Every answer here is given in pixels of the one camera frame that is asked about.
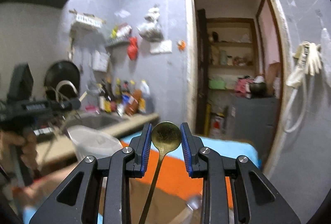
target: sink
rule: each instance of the sink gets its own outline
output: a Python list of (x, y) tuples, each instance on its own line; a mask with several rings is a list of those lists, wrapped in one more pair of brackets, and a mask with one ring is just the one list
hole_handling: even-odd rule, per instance
[(80, 114), (79, 117), (73, 117), (71, 120), (68, 121), (66, 124), (66, 128), (75, 126), (75, 125), (82, 125), (88, 128), (100, 130), (106, 127), (113, 126), (117, 123), (120, 123), (126, 119), (123, 119), (119, 116), (110, 115), (108, 113), (96, 113), (96, 112), (84, 112)]

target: white bucket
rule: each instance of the white bucket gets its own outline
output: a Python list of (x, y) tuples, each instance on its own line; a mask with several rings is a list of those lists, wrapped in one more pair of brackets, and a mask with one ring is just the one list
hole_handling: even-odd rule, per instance
[(97, 159), (112, 156), (116, 151), (123, 148), (120, 141), (115, 137), (85, 126), (72, 126), (68, 128), (68, 133), (75, 146), (78, 162), (90, 155)]

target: spoon handle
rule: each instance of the spoon handle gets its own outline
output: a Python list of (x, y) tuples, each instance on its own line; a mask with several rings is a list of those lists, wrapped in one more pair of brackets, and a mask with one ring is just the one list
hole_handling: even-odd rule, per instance
[(158, 158), (158, 165), (156, 166), (153, 181), (151, 183), (151, 188), (149, 189), (149, 193), (148, 193), (145, 205), (144, 205), (144, 209), (143, 209), (143, 212), (141, 213), (141, 216), (140, 216), (139, 224), (145, 224), (145, 221), (146, 221), (146, 218), (147, 218), (147, 215), (148, 215), (148, 210), (149, 210), (149, 207), (151, 205), (154, 189), (155, 189), (155, 186), (156, 186), (156, 182), (158, 180), (158, 174), (160, 173), (160, 168), (161, 168), (161, 165), (162, 165), (163, 158), (164, 158), (163, 155), (160, 155), (159, 158)]

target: white door frame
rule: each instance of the white door frame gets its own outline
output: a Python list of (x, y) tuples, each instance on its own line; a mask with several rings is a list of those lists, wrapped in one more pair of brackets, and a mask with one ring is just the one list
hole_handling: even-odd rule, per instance
[[(198, 58), (197, 58), (197, 26), (195, 16), (194, 0), (185, 0), (187, 20), (187, 100), (186, 100), (186, 121), (190, 129), (195, 131), (196, 109), (197, 109), (197, 80), (198, 80)], [(275, 11), (277, 27), (280, 32), (281, 52), (283, 56), (283, 81), (285, 81), (292, 70), (292, 56), (289, 42), (288, 27), (283, 8), (279, 0), (271, 0), (272, 9)], [(279, 120), (282, 118), (284, 109), (289, 98), (289, 89), (283, 83), (282, 106)], [(277, 126), (273, 146), (264, 167), (264, 174), (270, 178), (281, 153), (285, 134), (280, 124)]]

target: gold spoon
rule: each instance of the gold spoon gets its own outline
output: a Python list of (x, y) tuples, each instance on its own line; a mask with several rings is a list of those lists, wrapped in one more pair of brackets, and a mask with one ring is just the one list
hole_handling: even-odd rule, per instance
[(154, 146), (158, 149), (160, 154), (158, 157), (158, 165), (156, 166), (151, 188), (149, 189), (146, 203), (140, 216), (139, 224), (144, 224), (146, 221), (163, 158), (169, 152), (174, 151), (176, 148), (178, 148), (181, 141), (182, 135), (180, 129), (175, 124), (171, 122), (161, 122), (154, 127), (152, 131), (152, 142)]

